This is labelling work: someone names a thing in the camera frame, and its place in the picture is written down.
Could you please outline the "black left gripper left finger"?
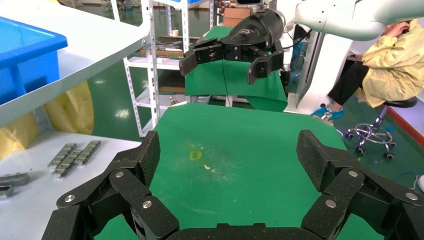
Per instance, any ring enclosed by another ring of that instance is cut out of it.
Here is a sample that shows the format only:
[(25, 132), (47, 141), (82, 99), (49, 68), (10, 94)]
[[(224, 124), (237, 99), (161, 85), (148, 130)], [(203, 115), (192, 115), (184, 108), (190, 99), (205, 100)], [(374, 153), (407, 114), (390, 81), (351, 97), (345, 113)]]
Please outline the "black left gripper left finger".
[(118, 152), (101, 174), (58, 198), (42, 239), (92, 240), (119, 215), (140, 240), (169, 238), (179, 221), (150, 191), (160, 154), (154, 130), (139, 146)]

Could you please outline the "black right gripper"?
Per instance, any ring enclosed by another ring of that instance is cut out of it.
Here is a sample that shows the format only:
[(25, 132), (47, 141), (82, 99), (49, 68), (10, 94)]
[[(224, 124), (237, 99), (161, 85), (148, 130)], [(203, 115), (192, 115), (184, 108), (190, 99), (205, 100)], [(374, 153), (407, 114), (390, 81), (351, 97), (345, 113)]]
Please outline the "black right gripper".
[(285, 18), (272, 9), (254, 13), (238, 23), (220, 41), (203, 39), (189, 47), (179, 61), (179, 72), (187, 76), (198, 65), (219, 60), (250, 62), (247, 83), (267, 78), (284, 65), (281, 37)]

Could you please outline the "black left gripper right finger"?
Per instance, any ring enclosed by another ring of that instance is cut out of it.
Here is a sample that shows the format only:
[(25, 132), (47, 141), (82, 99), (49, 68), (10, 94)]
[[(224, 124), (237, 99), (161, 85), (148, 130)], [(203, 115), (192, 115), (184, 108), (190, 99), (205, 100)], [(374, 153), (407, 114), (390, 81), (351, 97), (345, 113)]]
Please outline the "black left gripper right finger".
[(303, 229), (334, 240), (355, 215), (386, 240), (423, 239), (422, 195), (372, 173), (348, 151), (322, 144), (310, 130), (299, 132), (296, 153), (320, 193), (302, 219)]

